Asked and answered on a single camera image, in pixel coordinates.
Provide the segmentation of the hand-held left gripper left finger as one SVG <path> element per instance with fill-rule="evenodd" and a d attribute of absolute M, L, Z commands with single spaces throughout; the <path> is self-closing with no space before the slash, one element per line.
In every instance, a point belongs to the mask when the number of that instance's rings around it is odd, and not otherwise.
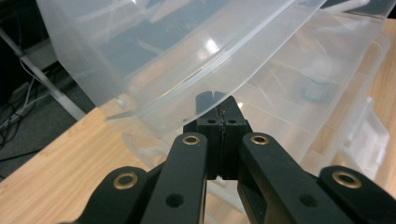
<path fill-rule="evenodd" d="M 221 124 L 215 107 L 183 127 L 184 133 L 200 133 L 207 138 L 206 170 L 208 180 L 214 180 L 218 176 L 220 130 Z"/>

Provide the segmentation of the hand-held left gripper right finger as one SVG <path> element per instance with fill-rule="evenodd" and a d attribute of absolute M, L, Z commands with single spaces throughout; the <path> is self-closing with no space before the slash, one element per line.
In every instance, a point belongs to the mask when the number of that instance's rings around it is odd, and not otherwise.
<path fill-rule="evenodd" d="M 236 180 L 240 167 L 238 149 L 243 136 L 251 132 L 238 103 L 230 96 L 217 106 L 220 123 L 218 174 L 223 180 Z"/>

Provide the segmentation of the small green jar white lid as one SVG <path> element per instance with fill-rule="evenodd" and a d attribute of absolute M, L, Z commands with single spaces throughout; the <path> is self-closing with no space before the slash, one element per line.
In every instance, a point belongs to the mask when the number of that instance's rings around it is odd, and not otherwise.
<path fill-rule="evenodd" d="M 304 98 L 311 103 L 323 103 L 329 96 L 330 82 L 313 68 L 304 68 L 302 73 L 306 77 L 303 87 Z"/>

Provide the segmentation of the clear plastic storage box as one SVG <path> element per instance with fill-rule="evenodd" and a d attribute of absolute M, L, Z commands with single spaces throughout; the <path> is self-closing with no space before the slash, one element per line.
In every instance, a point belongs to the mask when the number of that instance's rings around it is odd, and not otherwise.
<path fill-rule="evenodd" d="M 58 61 L 147 166 L 232 96 L 306 171 L 375 177 L 384 151 L 359 141 L 396 0 L 36 1 Z M 323 103 L 304 98 L 304 68 L 330 82 Z"/>

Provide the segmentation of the grey metal stand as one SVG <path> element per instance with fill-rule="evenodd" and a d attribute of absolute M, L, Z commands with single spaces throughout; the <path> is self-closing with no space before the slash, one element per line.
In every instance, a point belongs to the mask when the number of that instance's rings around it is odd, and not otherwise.
<path fill-rule="evenodd" d="M 86 116 L 86 113 L 46 77 L 46 75 L 31 61 L 28 55 L 17 46 L 17 44 L 2 28 L 0 28 L 0 37 L 15 52 L 21 63 L 27 66 L 33 72 L 34 77 L 49 90 L 50 95 L 69 115 L 71 115 L 75 120 L 81 120 Z"/>

